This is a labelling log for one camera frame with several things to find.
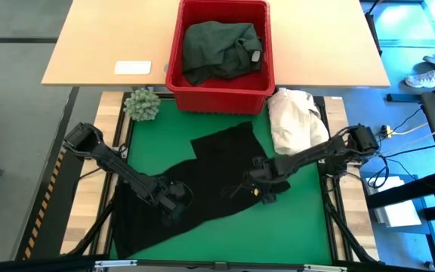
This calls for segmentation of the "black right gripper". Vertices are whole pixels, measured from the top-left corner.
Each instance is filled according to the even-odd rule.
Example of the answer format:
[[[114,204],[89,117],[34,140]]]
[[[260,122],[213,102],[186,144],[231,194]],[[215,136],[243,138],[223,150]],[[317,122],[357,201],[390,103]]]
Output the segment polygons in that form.
[[[274,186],[286,180],[288,176],[295,172],[296,161],[292,158],[273,158],[267,164],[269,166],[269,175],[265,164],[266,159],[262,156],[254,157],[251,165],[243,172],[242,178],[244,181],[265,181],[261,182],[245,182],[241,188],[248,191],[255,198],[259,199],[263,204],[271,204],[277,201]]]

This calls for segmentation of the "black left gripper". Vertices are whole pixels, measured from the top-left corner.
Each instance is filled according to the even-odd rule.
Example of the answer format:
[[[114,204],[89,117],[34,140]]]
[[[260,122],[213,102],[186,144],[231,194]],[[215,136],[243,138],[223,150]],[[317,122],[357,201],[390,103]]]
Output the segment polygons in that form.
[[[193,191],[187,184],[180,181],[158,180],[157,187],[153,191],[153,205],[165,211],[166,227],[179,222],[188,208],[187,201],[193,201]]]

